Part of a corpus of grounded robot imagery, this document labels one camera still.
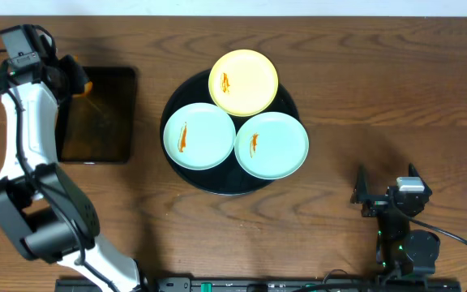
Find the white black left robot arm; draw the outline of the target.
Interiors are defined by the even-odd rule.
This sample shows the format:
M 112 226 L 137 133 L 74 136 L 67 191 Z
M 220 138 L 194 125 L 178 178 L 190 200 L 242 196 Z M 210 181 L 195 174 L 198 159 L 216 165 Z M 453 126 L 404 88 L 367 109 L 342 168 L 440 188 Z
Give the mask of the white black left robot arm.
M 72 268 L 102 291 L 145 291 L 136 260 L 100 232 L 92 201 L 58 164 L 58 109 L 90 80 L 67 55 L 0 66 L 6 156 L 0 171 L 0 228 L 26 260 Z

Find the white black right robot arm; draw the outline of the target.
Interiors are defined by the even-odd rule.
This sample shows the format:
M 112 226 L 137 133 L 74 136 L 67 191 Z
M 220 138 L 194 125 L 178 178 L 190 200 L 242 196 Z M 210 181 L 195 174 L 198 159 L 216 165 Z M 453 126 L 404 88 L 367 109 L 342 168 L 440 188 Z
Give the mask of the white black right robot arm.
M 376 261 L 389 278 L 428 276 L 435 273 L 440 239 L 426 230 L 413 230 L 410 223 L 428 203 L 432 190 L 422 180 L 415 167 L 409 165 L 409 175 L 396 179 L 385 193 L 370 193 L 366 170 L 358 169 L 350 202 L 362 206 L 363 217 L 375 217 L 378 222 Z

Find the orange sponge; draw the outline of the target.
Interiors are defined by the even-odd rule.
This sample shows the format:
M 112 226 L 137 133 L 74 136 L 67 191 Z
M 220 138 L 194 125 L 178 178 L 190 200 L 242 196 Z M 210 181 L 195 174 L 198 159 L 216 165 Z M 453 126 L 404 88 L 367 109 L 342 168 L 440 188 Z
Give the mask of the orange sponge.
M 89 81 L 84 85 L 84 91 L 80 94 L 80 96 L 85 97 L 92 91 L 92 82 Z

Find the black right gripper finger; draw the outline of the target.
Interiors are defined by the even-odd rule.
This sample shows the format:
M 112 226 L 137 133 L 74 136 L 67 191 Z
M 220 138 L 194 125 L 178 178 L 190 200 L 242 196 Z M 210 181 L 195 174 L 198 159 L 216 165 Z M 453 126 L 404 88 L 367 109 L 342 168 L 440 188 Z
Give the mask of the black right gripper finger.
M 422 180 L 421 175 L 419 174 L 413 163 L 409 163 L 408 174 L 410 178 L 419 178 L 420 180 Z
M 358 167 L 357 179 L 350 198 L 352 204 L 363 204 L 368 199 L 366 169 L 363 165 Z

